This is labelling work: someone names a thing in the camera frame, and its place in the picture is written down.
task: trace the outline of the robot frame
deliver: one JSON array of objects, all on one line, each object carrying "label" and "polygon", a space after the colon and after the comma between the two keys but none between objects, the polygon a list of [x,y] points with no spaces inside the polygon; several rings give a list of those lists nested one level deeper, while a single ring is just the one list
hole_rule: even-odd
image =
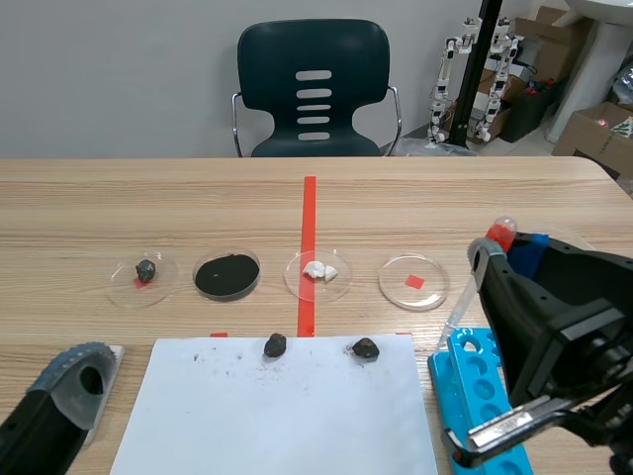
[{"label": "robot frame", "polygon": [[[432,143],[440,143],[446,140],[441,131],[442,120],[446,114],[448,99],[448,83],[451,74],[451,64],[455,54],[470,54],[473,45],[479,38],[482,20],[480,18],[467,18],[463,23],[462,34],[459,37],[448,38],[442,54],[442,62],[437,76],[437,82],[433,86],[431,103],[431,120],[428,127],[428,139]],[[474,135],[484,142],[491,139],[490,127],[501,107],[501,96],[505,92],[509,78],[509,68],[518,51],[518,36],[509,33],[509,20],[499,17],[495,26],[495,32],[491,41],[490,52],[499,54],[495,80],[488,94],[488,104],[484,117],[475,126]]]}]

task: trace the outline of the empty petri dish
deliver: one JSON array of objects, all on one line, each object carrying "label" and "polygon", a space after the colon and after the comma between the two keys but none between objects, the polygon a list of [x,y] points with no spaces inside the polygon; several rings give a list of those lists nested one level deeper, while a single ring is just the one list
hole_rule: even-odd
[{"label": "empty petri dish", "polygon": [[416,312],[442,305],[450,288],[448,274],[437,261],[408,253],[390,258],[378,274],[378,283],[385,297]]},{"label": "empty petri dish", "polygon": [[[144,260],[155,266],[154,276],[141,282],[136,266]],[[178,266],[174,260],[160,251],[140,252],[119,262],[110,277],[108,297],[117,306],[125,309],[140,309],[160,302],[174,288],[178,277]]]},{"label": "empty petri dish", "polygon": [[[313,279],[304,274],[309,262],[318,261],[336,269],[336,277],[329,282],[325,279]],[[311,250],[297,252],[286,266],[286,285],[290,291],[302,300],[309,302],[331,302],[343,296],[352,283],[352,267],[335,250]]]},{"label": "empty petri dish", "polygon": [[198,292],[211,300],[232,302],[250,294],[259,282],[257,256],[249,250],[212,251],[194,266]]}]

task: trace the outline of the black rock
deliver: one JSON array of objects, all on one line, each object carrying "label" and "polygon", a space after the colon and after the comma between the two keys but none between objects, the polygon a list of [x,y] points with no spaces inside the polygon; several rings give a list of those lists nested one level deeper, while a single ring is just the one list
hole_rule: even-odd
[{"label": "black rock", "polygon": [[269,358],[278,358],[286,352],[286,337],[280,333],[273,333],[264,345],[264,354]]},{"label": "black rock", "polygon": [[149,259],[144,259],[136,266],[136,275],[141,282],[149,282],[156,274],[156,264]]},{"label": "black rock", "polygon": [[380,354],[378,346],[376,346],[376,343],[370,338],[360,338],[356,341],[356,344],[352,346],[352,350],[356,356],[360,356],[365,359],[377,358]]}]

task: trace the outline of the black pole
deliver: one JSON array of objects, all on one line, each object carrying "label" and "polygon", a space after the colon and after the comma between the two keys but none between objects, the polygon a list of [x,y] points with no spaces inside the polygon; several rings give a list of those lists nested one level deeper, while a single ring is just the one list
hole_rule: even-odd
[{"label": "black pole", "polygon": [[479,18],[482,19],[482,27],[479,31],[477,43],[468,56],[462,86],[459,90],[457,105],[455,106],[455,117],[448,136],[448,142],[459,146],[466,146],[466,133],[468,132],[468,122],[473,112],[477,88],[484,72],[488,52],[491,48],[491,41],[497,26],[498,13],[501,10],[502,0],[483,0],[482,8],[479,11]]}]

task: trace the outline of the red tape strip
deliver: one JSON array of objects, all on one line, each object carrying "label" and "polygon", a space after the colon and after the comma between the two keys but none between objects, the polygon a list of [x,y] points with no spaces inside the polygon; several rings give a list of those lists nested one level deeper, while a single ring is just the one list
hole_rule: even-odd
[{"label": "red tape strip", "polygon": [[301,228],[301,268],[299,269],[299,308],[297,336],[315,335],[315,281],[304,275],[308,262],[315,260],[317,243],[317,178],[304,179],[304,218]]}]

